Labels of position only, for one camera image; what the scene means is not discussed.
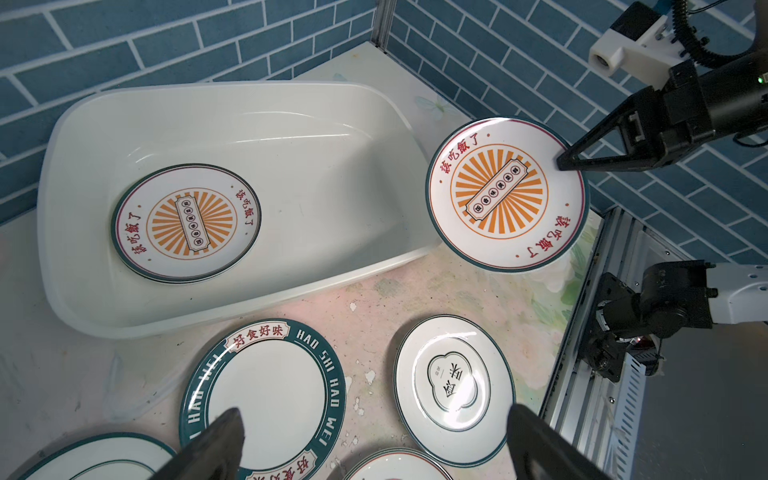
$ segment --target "plate with orange sunburst pattern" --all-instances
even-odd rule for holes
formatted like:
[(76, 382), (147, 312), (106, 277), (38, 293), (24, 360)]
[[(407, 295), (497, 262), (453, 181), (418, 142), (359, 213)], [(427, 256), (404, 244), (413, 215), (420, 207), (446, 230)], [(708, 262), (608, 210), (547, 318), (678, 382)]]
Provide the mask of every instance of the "plate with orange sunburst pattern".
[(459, 128), (427, 172), (427, 208), (442, 239), (497, 272), (522, 273), (559, 258), (589, 208), (581, 173), (557, 168), (565, 147), (548, 127), (519, 118)]
[(206, 164), (164, 168), (142, 178), (121, 198), (111, 223), (112, 243), (139, 275), (165, 283), (211, 278), (253, 246), (261, 207), (235, 173)]

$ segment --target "table surface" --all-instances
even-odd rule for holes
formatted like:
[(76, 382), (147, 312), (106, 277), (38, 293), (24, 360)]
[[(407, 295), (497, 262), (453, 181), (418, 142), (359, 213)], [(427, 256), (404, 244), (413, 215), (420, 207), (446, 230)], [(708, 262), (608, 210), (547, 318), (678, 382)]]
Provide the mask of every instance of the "table surface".
[[(355, 81), (387, 95), (425, 156), (468, 118), (371, 44), (298, 77)], [(601, 219), (590, 212), (571, 251), (520, 275), (481, 270), (441, 245), (426, 257), (359, 283), (226, 322), (136, 340), (86, 336), (61, 322), (43, 291), (36, 212), (0, 227), (0, 478), (23, 473), (60, 447), (104, 432), (141, 432), (179, 448), (188, 376), (229, 330), (283, 317), (329, 340), (347, 381), (343, 433), (314, 478), (342, 478), (380, 449), (417, 448), (392, 394), (396, 347), (414, 323), (449, 313), (480, 325), (502, 349), (517, 401), (538, 412)], [(514, 478), (507, 449), (454, 478)]]

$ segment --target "orange sunburst design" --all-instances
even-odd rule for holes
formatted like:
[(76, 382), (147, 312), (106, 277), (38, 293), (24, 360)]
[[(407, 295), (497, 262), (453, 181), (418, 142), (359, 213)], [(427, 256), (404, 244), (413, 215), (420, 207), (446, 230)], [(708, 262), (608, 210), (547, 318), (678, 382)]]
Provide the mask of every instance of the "orange sunburst design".
[[(176, 201), (182, 197), (194, 197), (210, 244), (194, 251), (187, 244), (187, 237), (179, 218)], [(209, 189), (185, 189), (173, 192), (157, 203), (147, 221), (150, 242), (159, 252), (179, 260), (194, 260), (216, 253), (232, 238), (237, 228), (237, 211), (222, 194)]]
[[(476, 220), (467, 213), (467, 204), (512, 160), (522, 162), (527, 174), (495, 208)], [(468, 152), (455, 165), (451, 196), (456, 213), (470, 229), (501, 240), (522, 235), (538, 223), (547, 207), (548, 186), (541, 167), (530, 155), (509, 145), (491, 144)]]

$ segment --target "round plate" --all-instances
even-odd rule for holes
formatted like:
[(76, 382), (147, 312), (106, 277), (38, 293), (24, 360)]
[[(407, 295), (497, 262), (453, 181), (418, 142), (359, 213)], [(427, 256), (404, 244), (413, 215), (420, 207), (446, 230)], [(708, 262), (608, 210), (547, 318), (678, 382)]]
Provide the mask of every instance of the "round plate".
[(540, 268), (576, 241), (589, 208), (576, 171), (560, 171), (565, 141), (544, 125), (487, 118), (437, 150), (426, 181), (438, 233), (459, 256), (504, 273)]
[(222, 273), (256, 241), (259, 199), (221, 167), (186, 164), (139, 180), (112, 216), (112, 243), (139, 275), (189, 283)]
[(395, 399), (416, 442), (448, 465), (472, 467), (504, 446), (515, 384), (496, 343), (459, 316), (426, 319), (403, 340)]
[(237, 407), (245, 425), (238, 478), (309, 478), (339, 438), (345, 404), (331, 345), (303, 323), (261, 320), (224, 337), (200, 361), (181, 406), (181, 445)]
[(170, 447), (146, 435), (108, 433), (59, 450), (20, 480), (144, 480), (173, 456)]
[(386, 449), (362, 460), (344, 480), (418, 478), (419, 480), (452, 480), (443, 467), (410, 449)]

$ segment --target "blue brick wall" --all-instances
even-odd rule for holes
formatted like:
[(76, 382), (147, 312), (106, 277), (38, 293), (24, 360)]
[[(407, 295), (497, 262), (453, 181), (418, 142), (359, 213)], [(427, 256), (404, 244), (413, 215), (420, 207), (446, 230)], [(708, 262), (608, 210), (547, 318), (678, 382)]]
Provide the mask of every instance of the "blue brick wall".
[[(647, 0), (649, 5), (654, 0)], [(696, 6), (708, 2), (694, 0)], [(746, 49), (753, 0), (691, 16), (709, 48)], [(589, 48), (627, 7), (620, 0), (398, 0), (388, 51), (469, 116), (518, 115), (576, 141), (644, 85), (603, 78)], [(623, 153), (609, 137), (591, 155)], [(768, 151), (725, 138), (670, 167), (587, 174), (592, 206), (619, 205), (693, 257), (768, 263)]]
[(111, 88), (290, 80), (371, 37), (376, 0), (0, 1), (0, 223), (30, 210), (48, 138)]

